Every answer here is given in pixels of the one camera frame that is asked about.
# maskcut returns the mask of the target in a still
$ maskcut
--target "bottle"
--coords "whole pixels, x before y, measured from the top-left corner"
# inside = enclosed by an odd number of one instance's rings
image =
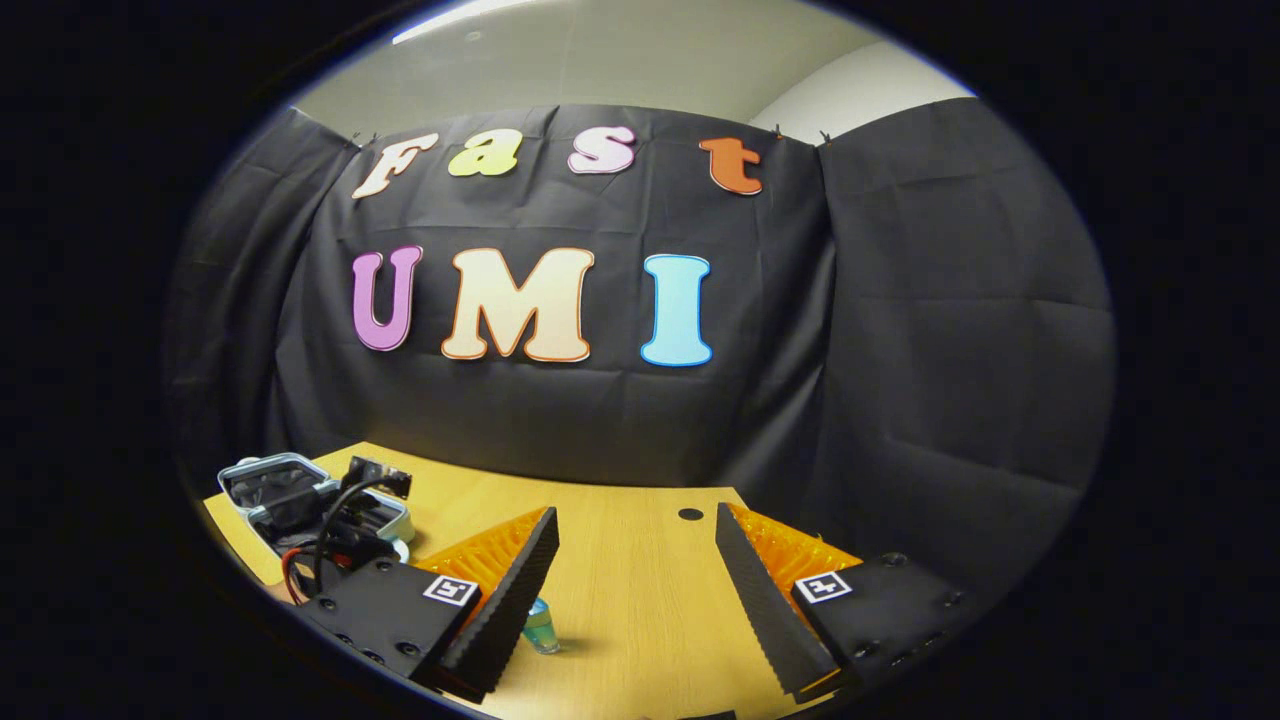
[[[559,641],[556,638],[556,626],[552,625],[552,611],[547,601],[538,598],[529,609],[529,619],[525,621],[525,639],[541,655],[559,652]]]

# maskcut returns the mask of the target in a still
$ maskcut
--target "table surface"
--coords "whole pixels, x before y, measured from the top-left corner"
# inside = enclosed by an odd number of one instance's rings
[[[716,505],[733,488],[635,488],[535,480],[447,465],[370,443],[315,460],[342,477],[352,455],[413,475],[406,505],[412,560],[498,523],[552,505],[561,546],[540,596],[562,651],[538,655],[521,639],[480,705],[506,720],[676,720],[733,710],[772,720],[817,705],[782,693],[716,547]],[[265,584],[279,559],[230,500],[205,501],[214,521]],[[700,520],[678,516],[684,507]]]

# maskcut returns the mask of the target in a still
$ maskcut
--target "black fabric backdrop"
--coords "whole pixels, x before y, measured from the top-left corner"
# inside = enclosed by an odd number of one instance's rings
[[[575,176],[573,137],[605,124],[636,132],[635,164]],[[525,135],[515,170],[448,174],[468,137],[500,127]],[[434,149],[351,200],[381,147],[428,132]],[[722,136],[762,155],[748,167],[759,195],[708,177],[698,142]],[[276,172],[259,179],[260,167]],[[404,245],[425,249],[412,327],[375,352],[352,327],[351,263]],[[552,247],[590,250],[591,356],[443,357],[452,258],[472,247],[502,250],[517,283]],[[639,355],[653,331],[641,264],[660,252],[712,264],[705,365]],[[1111,400],[1112,322],[1089,237],[973,99],[819,149],[684,113],[561,106],[433,123],[356,154],[291,110],[214,187],[178,275],[169,392],[205,495],[242,456],[361,439],[531,477],[730,484],[780,520],[858,553],[904,551],[987,601],[1065,523]],[[384,266],[379,318],[389,279]]]

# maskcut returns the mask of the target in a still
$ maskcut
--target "white wall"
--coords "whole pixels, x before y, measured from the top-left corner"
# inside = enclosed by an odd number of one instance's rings
[[[749,124],[820,143],[872,120],[919,105],[973,97],[924,60],[881,41],[832,60],[778,96]]]

